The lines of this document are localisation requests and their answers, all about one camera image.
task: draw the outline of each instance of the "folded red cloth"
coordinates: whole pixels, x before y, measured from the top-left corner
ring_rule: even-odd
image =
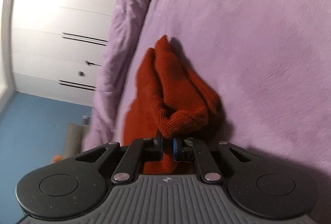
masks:
[[[145,163],[146,174],[170,174],[176,167],[170,139],[175,136],[211,136],[222,120],[218,95],[183,64],[163,36],[149,48],[137,73],[137,97],[126,116],[124,143],[154,137],[165,138],[163,160]]]

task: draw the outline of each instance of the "white wardrobe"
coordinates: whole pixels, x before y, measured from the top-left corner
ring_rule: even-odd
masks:
[[[92,106],[115,0],[14,0],[19,92]]]

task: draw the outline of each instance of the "blue wall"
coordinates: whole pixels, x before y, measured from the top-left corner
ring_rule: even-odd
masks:
[[[15,187],[28,172],[61,154],[68,123],[82,123],[91,107],[18,93],[0,118],[0,223],[24,215]]]

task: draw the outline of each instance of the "gray ribbed plate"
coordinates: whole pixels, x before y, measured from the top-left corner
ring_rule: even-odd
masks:
[[[49,223],[27,216],[19,224]],[[56,223],[316,224],[307,216],[285,221],[269,221],[251,216],[233,205],[221,187],[203,184],[195,175],[140,175],[130,185],[114,187],[107,199],[94,211]]]

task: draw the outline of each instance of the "bed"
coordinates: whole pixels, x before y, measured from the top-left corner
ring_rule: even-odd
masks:
[[[167,35],[220,96],[231,141],[316,179],[318,223],[331,219],[330,0],[117,0],[83,150],[123,142],[135,75]]]

